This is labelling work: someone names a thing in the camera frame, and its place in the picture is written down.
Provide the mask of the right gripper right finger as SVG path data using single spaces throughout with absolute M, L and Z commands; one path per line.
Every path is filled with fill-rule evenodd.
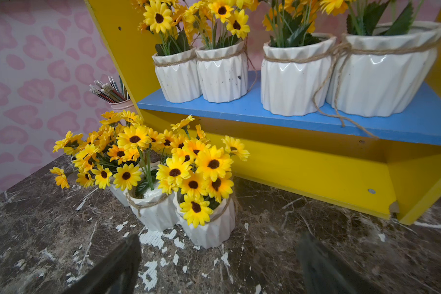
M 296 247 L 309 294 L 380 294 L 382 291 L 360 276 L 313 235 L 302 235 Z

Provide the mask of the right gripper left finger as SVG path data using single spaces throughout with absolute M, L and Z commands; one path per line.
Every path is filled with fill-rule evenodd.
M 64 293 L 132 294 L 141 261 L 140 241 L 132 234 Z

